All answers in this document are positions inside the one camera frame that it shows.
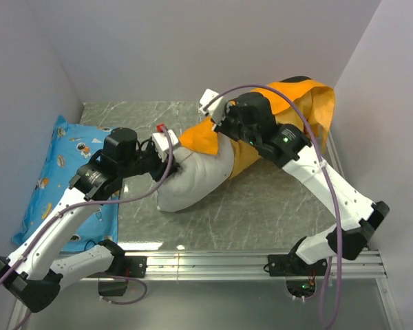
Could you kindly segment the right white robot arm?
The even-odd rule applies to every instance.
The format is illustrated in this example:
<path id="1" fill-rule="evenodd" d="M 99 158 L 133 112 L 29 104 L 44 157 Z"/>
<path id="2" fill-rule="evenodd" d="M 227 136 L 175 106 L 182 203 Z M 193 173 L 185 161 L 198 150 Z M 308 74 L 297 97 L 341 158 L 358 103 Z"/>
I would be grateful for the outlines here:
<path id="1" fill-rule="evenodd" d="M 232 101 L 215 97 L 204 112 L 215 132 L 254 147 L 259 156 L 303 184 L 336 218 L 327 230 L 294 245 L 284 266 L 287 275 L 306 274 L 314 264 L 337 254 L 349 261 L 360 255 L 390 211 L 385 202 L 373 202 L 354 189 L 298 127 L 278 123 L 270 101 L 260 93 L 245 93 Z"/>

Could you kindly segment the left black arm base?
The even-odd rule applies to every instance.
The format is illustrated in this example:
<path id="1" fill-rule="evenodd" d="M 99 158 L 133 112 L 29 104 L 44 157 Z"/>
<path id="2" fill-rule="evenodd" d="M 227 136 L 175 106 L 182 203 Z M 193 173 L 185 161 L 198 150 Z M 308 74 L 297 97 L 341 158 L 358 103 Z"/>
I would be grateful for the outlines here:
<path id="1" fill-rule="evenodd" d="M 114 305 L 130 305 L 142 300 L 148 292 L 146 271 L 146 256 L 116 257 L 107 271 L 92 274 L 86 280 L 96 281 L 101 300 Z"/>

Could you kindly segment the white pillow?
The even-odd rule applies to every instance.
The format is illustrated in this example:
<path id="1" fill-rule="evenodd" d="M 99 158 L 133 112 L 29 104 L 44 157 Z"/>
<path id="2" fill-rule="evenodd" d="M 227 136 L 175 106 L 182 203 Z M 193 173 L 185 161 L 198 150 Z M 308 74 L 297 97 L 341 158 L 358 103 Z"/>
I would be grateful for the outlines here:
<path id="1" fill-rule="evenodd" d="M 212 193 L 233 171 L 234 152 L 230 139 L 220 135 L 218 154 L 197 153 L 185 147 L 173 153 L 179 169 L 157 190 L 157 209 L 162 212 L 184 210 Z"/>

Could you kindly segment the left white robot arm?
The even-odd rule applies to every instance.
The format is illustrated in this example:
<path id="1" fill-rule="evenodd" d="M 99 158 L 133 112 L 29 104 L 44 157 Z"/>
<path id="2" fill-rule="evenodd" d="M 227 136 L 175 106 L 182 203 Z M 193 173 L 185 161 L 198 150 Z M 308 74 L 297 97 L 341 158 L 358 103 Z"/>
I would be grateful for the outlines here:
<path id="1" fill-rule="evenodd" d="M 32 313 L 49 306 L 61 290 L 94 274 L 129 280 L 131 262 L 124 249 L 109 239 L 69 257 L 59 258 L 78 228 L 113 199 L 125 178 L 150 174 L 157 184 L 152 195 L 175 169 L 174 151 L 180 141 L 164 125 L 144 142 L 134 130 L 114 129 L 88 163 L 71 178 L 53 211 L 35 232 L 9 256 L 0 256 L 0 286 Z"/>

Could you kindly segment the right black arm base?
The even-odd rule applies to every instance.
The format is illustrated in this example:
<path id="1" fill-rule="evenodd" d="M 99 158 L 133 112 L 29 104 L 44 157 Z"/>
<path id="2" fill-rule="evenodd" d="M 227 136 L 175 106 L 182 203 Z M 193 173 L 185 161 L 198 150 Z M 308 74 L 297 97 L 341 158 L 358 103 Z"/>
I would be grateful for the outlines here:
<path id="1" fill-rule="evenodd" d="M 324 276 L 327 266 L 326 259 L 308 265 L 294 254 L 269 254 L 263 269 L 270 277 L 284 278 L 293 299 L 305 301 L 316 295 L 316 277 Z"/>

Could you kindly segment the orange pillowcase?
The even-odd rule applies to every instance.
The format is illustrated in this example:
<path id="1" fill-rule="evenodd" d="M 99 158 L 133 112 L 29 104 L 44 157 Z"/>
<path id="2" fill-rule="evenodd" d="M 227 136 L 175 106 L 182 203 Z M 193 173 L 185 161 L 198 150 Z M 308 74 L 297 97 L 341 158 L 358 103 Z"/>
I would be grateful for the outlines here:
<path id="1" fill-rule="evenodd" d="M 273 138 L 282 125 L 291 124 L 304 132 L 307 137 L 313 134 L 317 138 L 320 137 L 320 134 L 315 132 L 318 126 L 330 129 L 336 103 L 335 91 L 332 87 L 307 76 L 287 78 L 272 82 L 268 86 L 294 102 L 310 127 L 306 128 L 299 114 L 281 96 L 272 91 L 255 88 L 230 100 L 229 102 L 235 105 L 254 107 L 258 121 L 256 144 L 230 139 L 234 152 L 231 178 L 239 175 L 261 158 L 257 147 Z M 187 129 L 180 136 L 182 146 L 197 153 L 217 155 L 219 133 L 213 130 L 214 126 L 209 117 L 203 119 L 201 123 Z"/>

